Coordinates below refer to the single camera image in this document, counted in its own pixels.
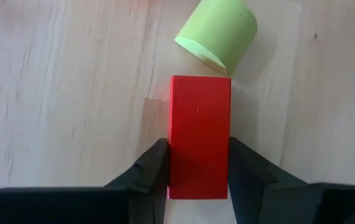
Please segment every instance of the wooden table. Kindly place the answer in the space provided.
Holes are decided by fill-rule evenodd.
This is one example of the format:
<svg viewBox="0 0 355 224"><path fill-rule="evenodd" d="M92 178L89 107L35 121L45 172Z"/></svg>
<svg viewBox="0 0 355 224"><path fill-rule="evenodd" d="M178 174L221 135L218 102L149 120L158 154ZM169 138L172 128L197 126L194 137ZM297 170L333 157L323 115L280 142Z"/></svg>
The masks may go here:
<svg viewBox="0 0 355 224"><path fill-rule="evenodd" d="M174 43L199 0L0 0L0 187L100 186L167 135ZM355 184L355 0L247 0L231 135L309 182ZM234 223L230 200L168 223Z"/></svg>

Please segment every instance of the rectangular block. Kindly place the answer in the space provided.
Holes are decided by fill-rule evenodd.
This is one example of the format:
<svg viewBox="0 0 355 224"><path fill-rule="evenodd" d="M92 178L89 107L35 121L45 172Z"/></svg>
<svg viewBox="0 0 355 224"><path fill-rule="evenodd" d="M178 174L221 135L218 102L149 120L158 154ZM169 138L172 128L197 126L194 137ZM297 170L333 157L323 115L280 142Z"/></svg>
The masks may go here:
<svg viewBox="0 0 355 224"><path fill-rule="evenodd" d="M226 199L231 79L172 77L170 199Z"/></svg>

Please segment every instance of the wood grain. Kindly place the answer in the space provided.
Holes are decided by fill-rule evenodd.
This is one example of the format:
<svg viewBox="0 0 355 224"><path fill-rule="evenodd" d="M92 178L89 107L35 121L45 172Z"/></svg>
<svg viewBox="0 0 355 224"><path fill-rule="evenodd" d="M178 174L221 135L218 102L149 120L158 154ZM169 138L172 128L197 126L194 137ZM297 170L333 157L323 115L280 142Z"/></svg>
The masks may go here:
<svg viewBox="0 0 355 224"><path fill-rule="evenodd" d="M355 184L355 1L305 1L282 167Z"/></svg>
<svg viewBox="0 0 355 224"><path fill-rule="evenodd" d="M200 0L0 0L0 187L100 186L166 137L172 75L211 75L173 39ZM259 33L231 134L299 177L355 184L355 1L247 0ZM234 223L230 200L167 223Z"/></svg>

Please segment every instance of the red block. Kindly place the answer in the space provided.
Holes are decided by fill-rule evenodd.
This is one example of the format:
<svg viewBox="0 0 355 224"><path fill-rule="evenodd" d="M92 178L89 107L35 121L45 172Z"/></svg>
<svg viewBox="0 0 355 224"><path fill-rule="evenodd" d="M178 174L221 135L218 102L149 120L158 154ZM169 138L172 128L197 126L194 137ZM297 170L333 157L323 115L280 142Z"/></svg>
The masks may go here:
<svg viewBox="0 0 355 224"><path fill-rule="evenodd" d="M170 199L226 199L231 79L172 77Z"/></svg>

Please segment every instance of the light green cylinder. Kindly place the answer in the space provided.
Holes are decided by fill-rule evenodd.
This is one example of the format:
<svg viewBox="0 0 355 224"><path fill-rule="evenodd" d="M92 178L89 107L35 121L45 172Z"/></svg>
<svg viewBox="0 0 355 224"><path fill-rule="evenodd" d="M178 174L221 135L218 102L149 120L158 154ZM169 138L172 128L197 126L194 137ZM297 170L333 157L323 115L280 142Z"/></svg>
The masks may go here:
<svg viewBox="0 0 355 224"><path fill-rule="evenodd" d="M232 74L256 33L256 18L244 0L202 0L175 41Z"/></svg>

